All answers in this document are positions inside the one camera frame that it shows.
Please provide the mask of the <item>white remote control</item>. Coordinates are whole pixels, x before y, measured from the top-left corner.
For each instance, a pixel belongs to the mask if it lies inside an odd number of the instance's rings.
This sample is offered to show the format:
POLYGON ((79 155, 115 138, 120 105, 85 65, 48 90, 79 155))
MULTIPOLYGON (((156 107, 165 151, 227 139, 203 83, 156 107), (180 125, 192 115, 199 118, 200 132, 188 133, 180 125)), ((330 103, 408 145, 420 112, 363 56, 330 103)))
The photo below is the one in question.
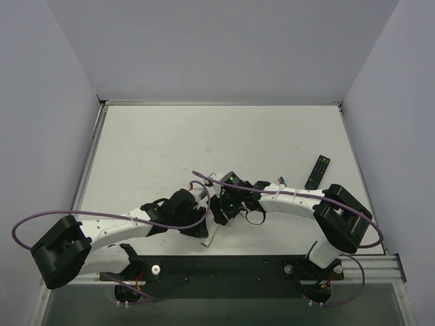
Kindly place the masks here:
POLYGON ((209 248, 211 245, 211 242, 217 232, 217 230, 219 229, 219 224, 216 223, 212 223, 209 227, 207 227, 208 229, 208 237, 205 240, 201 241, 201 245, 205 248, 209 248))

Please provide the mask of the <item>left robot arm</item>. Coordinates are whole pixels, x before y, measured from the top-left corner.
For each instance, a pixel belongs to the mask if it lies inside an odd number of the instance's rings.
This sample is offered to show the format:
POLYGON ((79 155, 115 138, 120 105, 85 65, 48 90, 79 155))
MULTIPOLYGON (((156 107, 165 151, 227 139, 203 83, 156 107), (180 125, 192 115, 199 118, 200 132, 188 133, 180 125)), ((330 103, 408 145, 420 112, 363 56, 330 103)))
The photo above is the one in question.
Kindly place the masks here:
POLYGON ((93 220, 78 221, 73 215, 60 218, 31 247, 31 255, 49 289, 60 288, 80 274, 111 272, 124 279, 139 273, 139 262, 131 256, 90 261, 91 253, 128 240, 177 230, 192 237, 207 233, 205 218, 209 206, 207 190, 180 189, 170 198, 155 200, 124 215, 95 213, 93 220))

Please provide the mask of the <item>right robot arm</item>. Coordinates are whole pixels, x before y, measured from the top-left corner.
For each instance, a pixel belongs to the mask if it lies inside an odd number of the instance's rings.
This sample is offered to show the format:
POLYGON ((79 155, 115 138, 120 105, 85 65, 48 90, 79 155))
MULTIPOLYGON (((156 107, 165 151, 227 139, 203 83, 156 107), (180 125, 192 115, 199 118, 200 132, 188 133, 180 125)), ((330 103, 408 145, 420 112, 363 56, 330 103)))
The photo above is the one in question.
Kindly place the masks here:
POLYGON ((292 189, 268 181, 251 184, 234 172, 213 173, 205 181, 214 190, 211 210, 218 224, 242 216, 260 225, 272 214, 315 221, 321 236, 314 240, 307 259, 321 269, 343 253, 353 254, 362 248, 365 233, 373 225, 370 211, 337 184, 328 189, 292 189))

